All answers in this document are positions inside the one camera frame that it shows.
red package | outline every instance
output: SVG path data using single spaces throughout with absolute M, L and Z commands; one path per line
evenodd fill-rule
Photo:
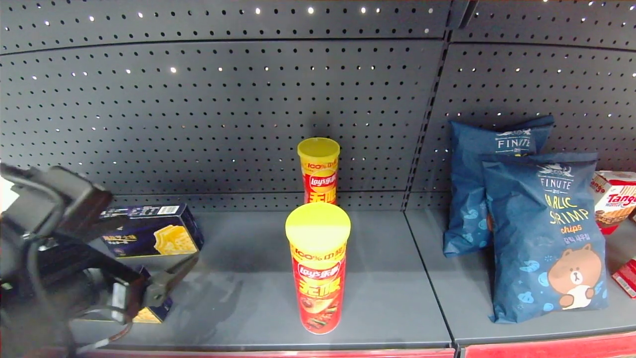
M 636 257 L 627 261 L 612 278 L 627 292 L 632 298 L 636 299 Z

brown bear cartoon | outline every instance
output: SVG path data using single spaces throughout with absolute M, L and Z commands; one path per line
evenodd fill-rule
M 564 310 L 587 307 L 594 296 L 594 286 L 603 271 L 603 262 L 591 244 L 580 250 L 568 248 L 548 271 L 548 281 L 562 296 Z

dark blue box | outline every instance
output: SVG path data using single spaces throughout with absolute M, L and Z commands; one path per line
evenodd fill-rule
M 100 218 L 118 215 L 130 220 L 102 235 L 117 257 L 192 254 L 203 246 L 203 235 L 186 204 L 115 207 Z

blue chip bag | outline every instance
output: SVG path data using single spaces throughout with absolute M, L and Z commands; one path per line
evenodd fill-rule
M 452 125 L 450 223 L 444 233 L 446 257 L 468 254 L 492 244 L 484 195 L 480 155 L 536 154 L 548 140 L 554 118 L 545 116 L 509 127 L 504 132 Z
M 482 158 L 494 230 L 494 322 L 607 307 L 605 238 L 589 190 L 597 155 Z

yellow lid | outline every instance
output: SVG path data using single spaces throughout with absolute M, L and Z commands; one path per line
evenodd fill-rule
M 298 155 L 308 160 L 333 161 L 340 154 L 340 145 L 329 138 L 308 138 L 298 144 Z
M 328 203 L 309 203 L 297 207 L 287 217 L 287 239 L 310 255 L 330 253 L 347 242 L 351 220 L 340 207 Z

